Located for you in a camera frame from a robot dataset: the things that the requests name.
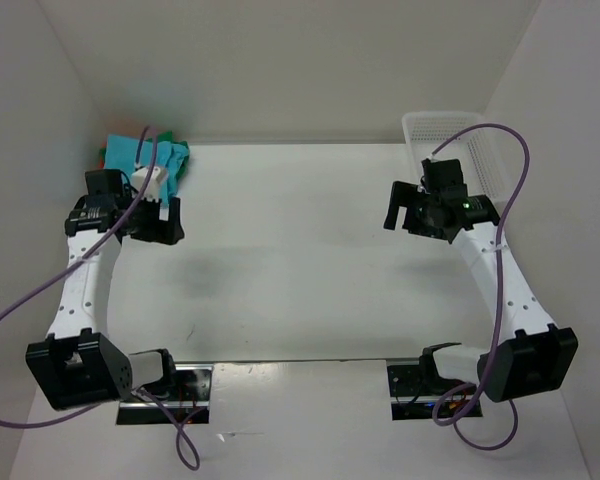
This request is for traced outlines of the orange t-shirt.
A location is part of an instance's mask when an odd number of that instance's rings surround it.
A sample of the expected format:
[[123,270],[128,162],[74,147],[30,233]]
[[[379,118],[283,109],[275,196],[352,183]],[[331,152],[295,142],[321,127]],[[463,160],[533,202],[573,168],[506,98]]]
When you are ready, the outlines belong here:
[[98,150],[98,167],[103,169],[106,160],[107,143],[104,143]]

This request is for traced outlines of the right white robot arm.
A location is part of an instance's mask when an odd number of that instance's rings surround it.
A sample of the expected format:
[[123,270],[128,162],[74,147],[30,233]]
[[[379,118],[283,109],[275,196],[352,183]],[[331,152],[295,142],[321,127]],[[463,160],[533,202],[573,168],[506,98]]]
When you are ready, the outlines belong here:
[[448,342],[423,349],[418,380],[430,393],[455,381],[481,388],[493,402],[558,389],[578,348],[541,306],[506,240],[505,215],[486,195],[471,195],[457,159],[422,162],[420,183],[393,183],[387,230],[449,243],[462,257],[494,325],[487,349]]

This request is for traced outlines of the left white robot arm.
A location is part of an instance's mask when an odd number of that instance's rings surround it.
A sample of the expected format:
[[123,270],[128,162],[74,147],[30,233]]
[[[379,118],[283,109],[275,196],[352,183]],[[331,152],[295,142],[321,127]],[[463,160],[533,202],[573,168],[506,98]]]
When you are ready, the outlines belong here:
[[126,401],[139,388],[156,399],[179,387],[175,362],[165,348],[126,353],[108,337],[107,312],[115,263],[130,238],[172,246],[183,239],[180,200],[171,198],[161,219],[163,167],[131,176],[118,169],[85,174],[87,192],[64,223],[69,275],[56,316],[43,341],[28,346],[25,361],[56,410]]

